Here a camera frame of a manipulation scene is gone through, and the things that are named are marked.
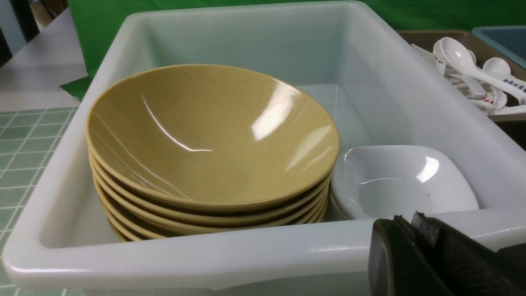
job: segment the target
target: blue bin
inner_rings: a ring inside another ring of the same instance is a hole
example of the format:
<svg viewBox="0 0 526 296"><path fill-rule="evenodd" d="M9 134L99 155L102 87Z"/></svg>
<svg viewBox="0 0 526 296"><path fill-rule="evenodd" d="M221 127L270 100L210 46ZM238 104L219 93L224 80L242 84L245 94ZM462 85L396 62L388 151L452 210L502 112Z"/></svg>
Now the blue bin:
<svg viewBox="0 0 526 296"><path fill-rule="evenodd" d="M526 68L526 26L477 27L473 35Z"/></svg>

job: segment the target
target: black object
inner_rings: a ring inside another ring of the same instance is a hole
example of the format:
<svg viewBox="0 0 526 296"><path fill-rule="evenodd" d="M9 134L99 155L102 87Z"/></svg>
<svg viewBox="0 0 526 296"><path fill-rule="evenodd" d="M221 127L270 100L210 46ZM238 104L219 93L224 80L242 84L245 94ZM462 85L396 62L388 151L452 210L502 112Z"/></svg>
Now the black object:
<svg viewBox="0 0 526 296"><path fill-rule="evenodd" d="M526 247L495 253L453 227L416 213L373 225L369 279L373 296L526 295Z"/></svg>
<svg viewBox="0 0 526 296"><path fill-rule="evenodd" d="M2 29L0 28L0 67L7 63L7 61L9 61L9 59L11 59L12 57L13 55L9 50L7 40L5 39L4 33L2 33Z"/></svg>
<svg viewBox="0 0 526 296"><path fill-rule="evenodd" d="M13 8L18 25L24 35L24 39L26 42L31 41L36 35L38 35L39 30L33 12L31 11L31 7L29 6L29 1L9 0L9 3Z"/></svg>

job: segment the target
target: tiled floor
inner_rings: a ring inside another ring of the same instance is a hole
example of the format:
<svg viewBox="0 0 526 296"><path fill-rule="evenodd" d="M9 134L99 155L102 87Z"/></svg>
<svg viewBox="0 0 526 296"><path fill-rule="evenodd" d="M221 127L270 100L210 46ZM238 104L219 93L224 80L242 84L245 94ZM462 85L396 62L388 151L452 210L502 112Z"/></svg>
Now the tiled floor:
<svg viewBox="0 0 526 296"><path fill-rule="evenodd" d="M76 107L0 112L0 249L44 172ZM80 290L15 287L0 264L0 296L80 296Z"/></svg>

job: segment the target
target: green tile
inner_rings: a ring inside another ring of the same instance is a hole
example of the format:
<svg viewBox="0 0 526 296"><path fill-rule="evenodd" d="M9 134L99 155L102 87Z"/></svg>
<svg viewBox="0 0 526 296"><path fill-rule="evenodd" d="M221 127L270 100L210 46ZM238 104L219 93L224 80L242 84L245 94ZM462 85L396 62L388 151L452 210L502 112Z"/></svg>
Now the green tile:
<svg viewBox="0 0 526 296"><path fill-rule="evenodd" d="M70 123L71 120L73 119L73 116L75 116L75 112L71 112L71 114L69 115L69 117L67 118L67 123Z"/></svg>
<svg viewBox="0 0 526 296"><path fill-rule="evenodd" d="M8 127L0 134L0 140L25 139L32 128L32 126Z"/></svg>
<svg viewBox="0 0 526 296"><path fill-rule="evenodd" d="M29 137L55 137L62 129L61 124L37 125Z"/></svg>
<svg viewBox="0 0 526 296"><path fill-rule="evenodd" d="M44 113L38 124L64 123L69 117L69 112Z"/></svg>
<svg viewBox="0 0 526 296"><path fill-rule="evenodd" d="M14 296L16 287L0 288L0 296Z"/></svg>
<svg viewBox="0 0 526 296"><path fill-rule="evenodd" d="M55 144L53 144L53 147L51 148L51 151L57 150L58 145L60 144L60 141L62 140L62 137L58 137L57 141L55 141Z"/></svg>
<svg viewBox="0 0 526 296"><path fill-rule="evenodd" d="M63 136L64 133L66 133L67 128L69 127L69 123L64 124L64 127L62 127L62 130L60 131L60 136Z"/></svg>
<svg viewBox="0 0 526 296"><path fill-rule="evenodd" d="M44 139L27 139L20 152L41 152L49 151L55 143L55 139L52 137Z"/></svg>
<svg viewBox="0 0 526 296"><path fill-rule="evenodd" d="M44 158L44 162L42 163L43 167L46 167L49 161L51 160L51 156L53 156L52 152L47 153L46 158Z"/></svg>
<svg viewBox="0 0 526 296"><path fill-rule="evenodd" d="M18 113L19 114L36 114L36 113L44 113L44 111L46 111L45 109L33 109L33 110L23 110L23 111L19 111Z"/></svg>
<svg viewBox="0 0 526 296"><path fill-rule="evenodd" d="M4 263L0 262L0 285L10 285L11 280L9 279L9 276L7 275L7 272L4 268Z"/></svg>
<svg viewBox="0 0 526 296"><path fill-rule="evenodd" d="M12 154L0 154L0 171L5 170L13 158Z"/></svg>
<svg viewBox="0 0 526 296"><path fill-rule="evenodd" d="M13 117L12 115L0 116L0 127L6 127Z"/></svg>
<svg viewBox="0 0 526 296"><path fill-rule="evenodd" d="M46 113L47 112L59 112L59 111L71 111L71 110L73 110L73 107L52 108L52 109L47 109Z"/></svg>
<svg viewBox="0 0 526 296"><path fill-rule="evenodd" d="M33 167L40 167L47 152L29 152L18 153L15 155L13 162L9 166L10 170L16 169L31 169Z"/></svg>
<svg viewBox="0 0 526 296"><path fill-rule="evenodd" d="M18 221L18 218L20 218L20 214L22 214L22 211L24 208L18 208L15 212L15 215L13 216L13 219L11 220L11 223L9 223L9 226L6 230L13 230L13 228L16 225L16 222Z"/></svg>
<svg viewBox="0 0 526 296"><path fill-rule="evenodd" d="M38 180L40 180L40 177L42 176L42 173L44 172L44 169L38 170L38 173L36 174L35 179L31 183L31 185L36 185L38 183Z"/></svg>
<svg viewBox="0 0 526 296"><path fill-rule="evenodd" d="M0 141L0 153L15 153L22 146L24 140L4 140Z"/></svg>
<svg viewBox="0 0 526 296"><path fill-rule="evenodd" d="M33 194L34 190L35 190L34 186L29 187L29 190L26 192L26 195L24 196L24 199L22 199L22 202L20 203L20 205L22 205L22 206L27 205L27 201L31 197L31 194Z"/></svg>
<svg viewBox="0 0 526 296"><path fill-rule="evenodd" d="M5 171L0 177L0 188L29 186L37 171L38 169Z"/></svg>
<svg viewBox="0 0 526 296"><path fill-rule="evenodd" d="M85 295L86 294L82 290L78 290L78 289L66 290L66 296L85 296Z"/></svg>
<svg viewBox="0 0 526 296"><path fill-rule="evenodd" d="M20 289L18 296L61 296L64 290L24 290Z"/></svg>
<svg viewBox="0 0 526 296"><path fill-rule="evenodd" d="M16 115L13 121L11 121L11 123L9 124L9 126L35 125L40 116L40 114Z"/></svg>
<svg viewBox="0 0 526 296"><path fill-rule="evenodd" d="M4 252L4 246L7 242L7 239L9 239L9 236L11 235L11 231L4 232L4 235L2 235L2 238L0 238L0 254Z"/></svg>
<svg viewBox="0 0 526 296"><path fill-rule="evenodd" d="M0 209L0 230L7 228L7 225L9 224L13 213L15 213L15 210L16 209Z"/></svg>
<svg viewBox="0 0 526 296"><path fill-rule="evenodd" d="M26 195L27 188L0 189L0 208L17 206Z"/></svg>

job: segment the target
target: utensil tray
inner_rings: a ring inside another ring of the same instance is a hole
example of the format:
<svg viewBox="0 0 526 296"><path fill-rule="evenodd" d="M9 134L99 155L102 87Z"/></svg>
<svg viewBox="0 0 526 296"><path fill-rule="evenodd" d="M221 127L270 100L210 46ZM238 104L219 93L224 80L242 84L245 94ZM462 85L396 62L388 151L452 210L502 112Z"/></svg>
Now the utensil tray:
<svg viewBox="0 0 526 296"><path fill-rule="evenodd" d="M526 69L509 59L503 53L486 44L483 40L477 38L469 31L463 30L408 30L398 31L398 34L409 44L415 44L429 52L433 51L433 45L436 41L450 37L462 43L467 49L472 50L477 57L477 65L482 68L484 62L492 57L504 59L510 65L511 74L520 80L526 81ZM518 105L518 102L510 102L510 106ZM490 115L491 121L502 129L510 138L519 146L526 150L526 135L522 132L526 129L526 115L509 114L509 115Z"/></svg>

